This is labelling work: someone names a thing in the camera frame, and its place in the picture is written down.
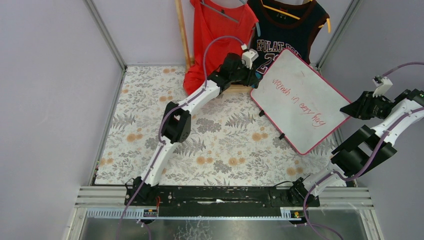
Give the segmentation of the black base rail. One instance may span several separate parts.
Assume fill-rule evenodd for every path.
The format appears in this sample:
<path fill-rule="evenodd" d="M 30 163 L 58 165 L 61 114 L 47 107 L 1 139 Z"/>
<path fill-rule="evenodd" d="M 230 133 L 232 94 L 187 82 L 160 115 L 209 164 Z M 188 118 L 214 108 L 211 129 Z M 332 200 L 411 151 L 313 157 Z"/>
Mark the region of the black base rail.
<path fill-rule="evenodd" d="M 124 203 L 159 217 L 280 217 L 281 208 L 319 207 L 318 197 L 277 186 L 126 186 Z"/>

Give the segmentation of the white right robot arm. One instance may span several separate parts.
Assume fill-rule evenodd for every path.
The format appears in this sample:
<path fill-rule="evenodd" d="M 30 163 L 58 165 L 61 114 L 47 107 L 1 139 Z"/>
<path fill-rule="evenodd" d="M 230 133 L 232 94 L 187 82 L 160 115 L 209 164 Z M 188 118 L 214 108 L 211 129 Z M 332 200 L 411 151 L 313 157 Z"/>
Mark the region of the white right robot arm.
<path fill-rule="evenodd" d="M 376 126 L 363 125 L 332 151 L 330 162 L 319 172 L 299 178 L 287 191 L 293 206 L 310 205 L 326 187 L 337 181 L 351 182 L 391 158 L 401 133 L 424 117 L 424 92 L 405 90 L 393 101 L 364 91 L 358 100 L 342 107 L 342 113 L 360 120 L 381 119 Z"/>

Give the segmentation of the grey clothes hanger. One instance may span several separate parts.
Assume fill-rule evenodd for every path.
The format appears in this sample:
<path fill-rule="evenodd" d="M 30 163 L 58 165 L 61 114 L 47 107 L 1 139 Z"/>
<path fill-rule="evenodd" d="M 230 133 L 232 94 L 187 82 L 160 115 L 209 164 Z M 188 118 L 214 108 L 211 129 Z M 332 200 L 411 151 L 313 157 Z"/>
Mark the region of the grey clothes hanger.
<path fill-rule="evenodd" d="M 218 13 L 219 15 L 222 15 L 225 18 L 230 19 L 231 21 L 233 21 L 235 23 L 239 23 L 240 22 L 239 20 L 231 17 L 230 15 L 225 14 L 225 12 L 219 11 L 218 9 L 216 9 L 216 8 L 214 8 L 214 7 L 206 4 L 204 0 L 201 0 L 200 1 L 200 4 L 202 4 L 203 6 L 211 9 L 212 11 Z M 259 25 L 259 21 L 258 20 L 255 21 L 254 29 L 256 30 L 257 36 L 260 37 L 261 36 L 261 29 L 260 29 L 260 25 Z"/>

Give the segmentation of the pink framed whiteboard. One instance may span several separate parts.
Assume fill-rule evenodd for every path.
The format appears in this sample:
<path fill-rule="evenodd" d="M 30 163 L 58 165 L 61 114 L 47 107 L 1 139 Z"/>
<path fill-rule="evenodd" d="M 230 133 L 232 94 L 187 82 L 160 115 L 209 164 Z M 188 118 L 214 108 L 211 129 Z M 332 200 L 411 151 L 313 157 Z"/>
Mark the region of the pink framed whiteboard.
<path fill-rule="evenodd" d="M 350 118 L 340 111 L 350 101 L 288 49 L 279 54 L 250 96 L 301 155 Z"/>

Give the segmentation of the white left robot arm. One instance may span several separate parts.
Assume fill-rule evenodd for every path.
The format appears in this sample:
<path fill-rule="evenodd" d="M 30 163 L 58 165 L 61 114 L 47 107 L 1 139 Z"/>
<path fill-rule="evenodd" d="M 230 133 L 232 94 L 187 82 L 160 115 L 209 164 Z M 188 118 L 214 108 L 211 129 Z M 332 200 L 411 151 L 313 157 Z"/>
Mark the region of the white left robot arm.
<path fill-rule="evenodd" d="M 184 100 L 167 104 L 159 126 L 157 148 L 141 178 L 142 187 L 155 187 L 159 184 L 162 171 L 173 152 L 191 133 L 193 114 L 221 95 L 232 83 L 243 86 L 259 83 L 260 79 L 255 74 L 255 60 L 258 57 L 259 54 L 253 49 L 241 55 L 227 54 L 223 63 L 206 77 L 201 87 Z"/>

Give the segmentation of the navy basketball jersey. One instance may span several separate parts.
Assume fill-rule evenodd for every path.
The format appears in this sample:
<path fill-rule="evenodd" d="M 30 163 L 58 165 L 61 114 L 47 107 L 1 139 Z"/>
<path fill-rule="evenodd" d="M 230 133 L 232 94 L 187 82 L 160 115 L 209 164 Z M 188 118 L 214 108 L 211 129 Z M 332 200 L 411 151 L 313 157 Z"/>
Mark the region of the navy basketball jersey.
<path fill-rule="evenodd" d="M 259 55 L 254 61 L 258 74 L 264 75 L 284 49 L 306 64 L 311 63 L 312 44 L 330 19 L 316 0 L 301 5 L 276 0 L 249 0 L 247 4 L 258 19 L 261 31 L 261 36 L 254 34 L 250 44 Z"/>

